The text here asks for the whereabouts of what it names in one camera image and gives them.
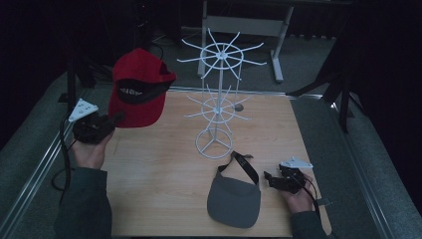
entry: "dark background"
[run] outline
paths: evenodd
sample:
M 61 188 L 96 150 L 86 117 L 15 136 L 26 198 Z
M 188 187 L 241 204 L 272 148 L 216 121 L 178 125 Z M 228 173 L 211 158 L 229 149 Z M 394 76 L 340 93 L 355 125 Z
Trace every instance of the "dark background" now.
M 254 1 L 233 6 L 234 1 L 211 2 L 215 5 L 209 12 L 218 15 L 278 19 L 286 9 L 274 0 L 255 1 L 258 6 Z M 136 4 L 144 7 L 137 9 Z M 359 95 L 421 212 L 422 195 L 417 188 L 422 182 L 418 175 L 422 147 L 422 108 L 418 105 L 422 93 L 422 3 L 379 0 L 359 4 L 352 9 L 298 6 L 288 34 L 308 39 L 337 38 L 320 71 L 322 78 L 343 71 L 350 58 L 357 59 L 351 90 Z M 0 11 L 2 147 L 50 83 L 67 70 L 70 57 L 80 63 L 77 74 L 89 75 L 83 58 L 112 66 L 133 47 L 149 48 L 156 26 L 177 43 L 180 26 L 201 26 L 202 1 L 9 0 L 1 1 Z M 87 79 L 87 86 L 95 84 L 90 82 L 93 78 Z

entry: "wooden table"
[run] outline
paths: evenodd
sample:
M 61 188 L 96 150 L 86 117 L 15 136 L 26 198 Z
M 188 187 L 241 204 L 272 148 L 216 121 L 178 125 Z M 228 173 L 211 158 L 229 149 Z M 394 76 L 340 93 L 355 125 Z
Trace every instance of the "wooden table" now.
M 197 135 L 208 120 L 200 112 L 194 92 L 168 92 L 161 118 L 142 128 L 118 128 L 108 144 L 104 170 L 111 204 L 114 236 L 239 236 L 289 237 L 290 212 L 280 193 L 268 186 L 264 171 L 278 174 L 278 164 L 292 156 L 309 161 L 290 100 L 281 95 L 238 95 L 244 109 L 228 122 L 233 149 L 252 154 L 260 175 L 261 211 L 257 223 L 239 229 L 214 221 L 207 212 L 207 196 L 218 165 L 229 156 L 211 159 L 199 153 Z M 314 177 L 311 169 L 304 173 Z M 223 175 L 252 182 L 233 162 Z M 320 208 L 322 225 L 331 228 Z

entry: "bag strap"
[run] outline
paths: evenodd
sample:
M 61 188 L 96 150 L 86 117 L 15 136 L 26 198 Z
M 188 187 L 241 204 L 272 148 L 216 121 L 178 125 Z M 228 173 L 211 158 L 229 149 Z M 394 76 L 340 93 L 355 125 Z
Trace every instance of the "bag strap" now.
M 251 164 L 246 160 L 246 156 L 252 157 L 252 155 L 242 155 L 238 153 L 237 151 L 234 151 L 230 154 L 230 161 L 225 165 L 220 165 L 218 167 L 218 171 L 222 172 L 224 169 L 227 168 L 227 166 L 233 161 L 233 158 L 236 158 L 236 160 L 239 162 L 239 164 L 242 166 L 243 170 L 248 174 L 248 176 L 254 181 L 256 185 L 258 185 L 258 182 L 260 180 L 257 171 L 251 166 Z

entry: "gray carpet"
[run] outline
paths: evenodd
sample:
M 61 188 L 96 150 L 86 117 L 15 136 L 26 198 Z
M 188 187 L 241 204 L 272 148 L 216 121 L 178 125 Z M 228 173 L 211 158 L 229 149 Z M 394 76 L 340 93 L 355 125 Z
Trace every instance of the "gray carpet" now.
M 229 39 L 219 36 L 219 41 Z M 274 45 L 271 38 L 243 37 L 238 47 L 264 42 L 265 45 L 248 52 L 247 60 L 269 62 L 269 50 Z M 186 41 L 199 44 L 197 37 Z M 200 88 L 197 63 L 179 63 L 176 59 L 198 56 L 198 50 L 181 48 L 166 39 L 155 42 L 163 49 L 163 60 L 178 80 L 173 87 Z M 242 69 L 241 91 L 284 93 L 311 83 L 328 54 L 334 40 L 302 38 L 286 39 L 280 61 L 285 81 L 274 81 L 272 67 L 245 64 Z M 158 48 L 151 52 L 160 56 Z M 218 75 L 210 74 L 209 79 Z M 232 81 L 229 73 L 225 83 Z M 212 87 L 213 81 L 207 80 Z M 310 94 L 320 95 L 326 86 Z M 46 90 L 0 153 L 0 215 L 2 222 L 17 200 L 31 173 L 42 158 L 51 158 L 48 173 L 40 178 L 38 191 L 29 200 L 31 204 L 22 217 L 15 218 L 13 236 L 10 238 L 53 238 L 53 222 L 58 210 L 61 192 L 51 185 L 54 173 L 63 168 L 59 152 L 46 153 L 54 141 L 67 106 L 57 103 L 59 95 L 66 90 L 66 75 L 58 78 Z M 82 90 L 78 95 L 106 111 L 110 84 L 99 82 L 94 89 Z M 293 108 L 311 161 L 315 165 L 316 180 L 323 197 L 332 205 L 327 207 L 332 225 L 331 238 L 422 238 L 422 220 L 408 197 L 394 167 L 372 124 L 358 108 L 350 105 L 353 118 L 348 118 L 349 134 L 338 126 L 336 111 L 324 101 L 312 97 L 292 99 Z

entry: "wire spinner rack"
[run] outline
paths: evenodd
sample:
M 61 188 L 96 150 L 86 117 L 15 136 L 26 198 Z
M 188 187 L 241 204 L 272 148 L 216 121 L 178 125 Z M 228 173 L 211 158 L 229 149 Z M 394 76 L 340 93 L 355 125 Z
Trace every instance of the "wire spinner rack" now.
M 190 44 L 182 39 L 182 42 L 187 46 L 199 49 L 200 55 L 198 58 L 187 60 L 177 59 L 177 61 L 181 63 L 201 61 L 205 65 L 205 68 L 208 68 L 205 74 L 201 76 L 202 99 L 196 100 L 188 96 L 189 100 L 201 105 L 201 110 L 199 113 L 187 115 L 186 117 L 193 118 L 203 116 L 208 120 L 208 124 L 205 129 L 197 135 L 195 145 L 202 155 L 208 158 L 217 159 L 227 155 L 233 148 L 233 140 L 231 137 L 233 132 L 230 129 L 228 122 L 232 118 L 249 120 L 248 118 L 240 117 L 236 114 L 237 111 L 241 111 L 243 109 L 242 102 L 248 99 L 246 98 L 238 101 L 239 83 L 242 81 L 240 77 L 242 64 L 249 63 L 262 66 L 267 63 L 248 61 L 244 56 L 244 52 L 260 48 L 264 43 L 261 43 L 258 46 L 240 49 L 233 45 L 236 39 L 240 36 L 240 32 L 237 33 L 230 43 L 217 43 L 210 29 L 208 29 L 208 34 L 212 39 L 212 43 L 205 47 Z M 205 86 L 205 78 L 213 70 L 219 71 L 217 93 L 215 93 L 215 91 L 211 91 L 208 84 Z M 229 93 L 232 91 L 231 86 L 229 86 L 228 89 L 223 90 L 225 71 L 230 71 L 236 78 L 236 89 L 234 90 L 235 97 L 233 101 L 230 101 L 227 98 Z M 220 125 L 223 125 L 227 131 L 221 128 Z M 221 146 L 218 147 L 218 150 L 207 150 L 216 143 Z

